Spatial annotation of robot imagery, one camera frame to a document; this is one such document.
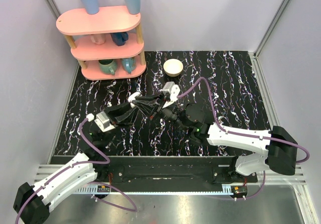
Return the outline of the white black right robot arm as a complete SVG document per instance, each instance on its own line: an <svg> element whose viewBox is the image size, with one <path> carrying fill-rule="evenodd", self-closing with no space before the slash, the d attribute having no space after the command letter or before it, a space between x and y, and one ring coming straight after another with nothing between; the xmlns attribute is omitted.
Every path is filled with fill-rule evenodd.
<svg viewBox="0 0 321 224"><path fill-rule="evenodd" d="M258 131L219 126L212 114L205 113L195 103L187 104L182 111L165 99L136 97L130 103L150 119L160 115L186 130L192 144L250 151L250 155L236 157L228 169L228 177L234 182L265 170L287 176L295 174L297 142L283 127Z"/></svg>

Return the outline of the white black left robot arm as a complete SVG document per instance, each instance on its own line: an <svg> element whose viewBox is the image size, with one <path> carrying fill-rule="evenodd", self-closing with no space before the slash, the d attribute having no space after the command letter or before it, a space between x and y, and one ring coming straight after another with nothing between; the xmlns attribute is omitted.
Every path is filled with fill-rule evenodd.
<svg viewBox="0 0 321 224"><path fill-rule="evenodd" d="M17 213L15 222L44 223L50 212L77 189L94 181L104 181L108 177L110 158L103 153L98 141L90 141L84 135L83 127L94 121L103 134L110 134L117 127L132 125L137 112L137 107L126 102L107 107L96 115L88 114L80 123L78 132L89 148L43 180L32 185L22 184L13 206Z"/></svg>

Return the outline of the white square charging case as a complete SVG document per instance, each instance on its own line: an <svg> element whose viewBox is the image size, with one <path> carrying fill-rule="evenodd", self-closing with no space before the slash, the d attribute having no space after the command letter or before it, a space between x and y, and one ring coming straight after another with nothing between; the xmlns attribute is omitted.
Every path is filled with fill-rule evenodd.
<svg viewBox="0 0 321 224"><path fill-rule="evenodd" d="M132 103L134 100L136 100L137 97L141 96L141 93L140 92L135 92L133 94L131 94L129 97L128 97L128 102L130 103L130 106L131 108L134 108L135 105Z"/></svg>

